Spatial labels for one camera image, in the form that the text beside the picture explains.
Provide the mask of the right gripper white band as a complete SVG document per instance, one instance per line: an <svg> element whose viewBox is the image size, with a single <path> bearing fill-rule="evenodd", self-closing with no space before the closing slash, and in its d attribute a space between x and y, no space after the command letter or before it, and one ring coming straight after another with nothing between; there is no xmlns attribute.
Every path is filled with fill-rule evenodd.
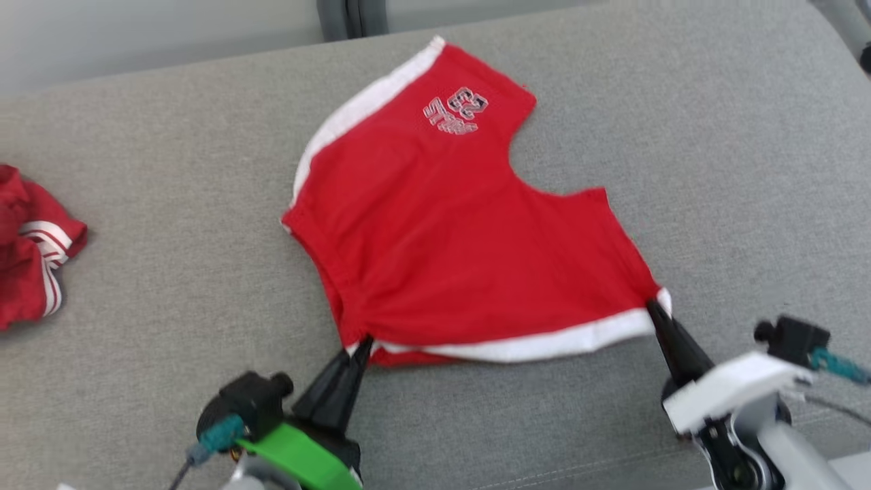
<svg viewBox="0 0 871 490"><path fill-rule="evenodd" d="M714 365L657 299L646 307L670 373L663 410L705 457L714 490L815 490L815 448L782 400L814 375L765 353Z"/></svg>

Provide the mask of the red jersey shirt striped sleeves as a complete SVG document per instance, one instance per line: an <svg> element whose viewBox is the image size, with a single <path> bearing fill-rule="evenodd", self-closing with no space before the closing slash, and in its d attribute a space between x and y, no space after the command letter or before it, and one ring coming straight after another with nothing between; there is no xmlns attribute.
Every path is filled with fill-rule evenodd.
<svg viewBox="0 0 871 490"><path fill-rule="evenodd" d="M87 245L88 230L41 185L0 163L0 331L60 310L57 270Z"/></svg>

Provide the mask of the grey partition post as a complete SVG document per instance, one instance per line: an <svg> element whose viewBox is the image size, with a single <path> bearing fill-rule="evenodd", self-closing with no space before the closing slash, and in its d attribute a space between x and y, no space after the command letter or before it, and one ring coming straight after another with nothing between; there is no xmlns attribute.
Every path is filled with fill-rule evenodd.
<svg viewBox="0 0 871 490"><path fill-rule="evenodd" d="M326 42L389 33L386 0L315 0Z"/></svg>

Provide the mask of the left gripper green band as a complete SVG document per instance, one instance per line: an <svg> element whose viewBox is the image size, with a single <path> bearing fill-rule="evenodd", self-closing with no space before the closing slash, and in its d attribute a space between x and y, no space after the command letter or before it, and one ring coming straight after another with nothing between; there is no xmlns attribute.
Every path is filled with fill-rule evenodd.
<svg viewBox="0 0 871 490"><path fill-rule="evenodd" d="M371 336L341 350L293 404L293 415L320 428L348 430L371 357ZM301 423L283 423L259 440L239 440L235 478L265 490L363 490L360 444Z"/></svg>

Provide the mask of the red shorts white trim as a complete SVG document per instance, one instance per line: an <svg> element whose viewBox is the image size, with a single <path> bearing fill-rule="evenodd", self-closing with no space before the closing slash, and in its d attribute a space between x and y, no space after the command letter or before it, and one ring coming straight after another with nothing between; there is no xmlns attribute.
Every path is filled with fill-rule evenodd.
<svg viewBox="0 0 871 490"><path fill-rule="evenodd" d="M318 128L281 223L347 351L370 340L381 366L540 361L653 334L650 303L672 313L606 189L557 195L514 173L535 107L436 36Z"/></svg>

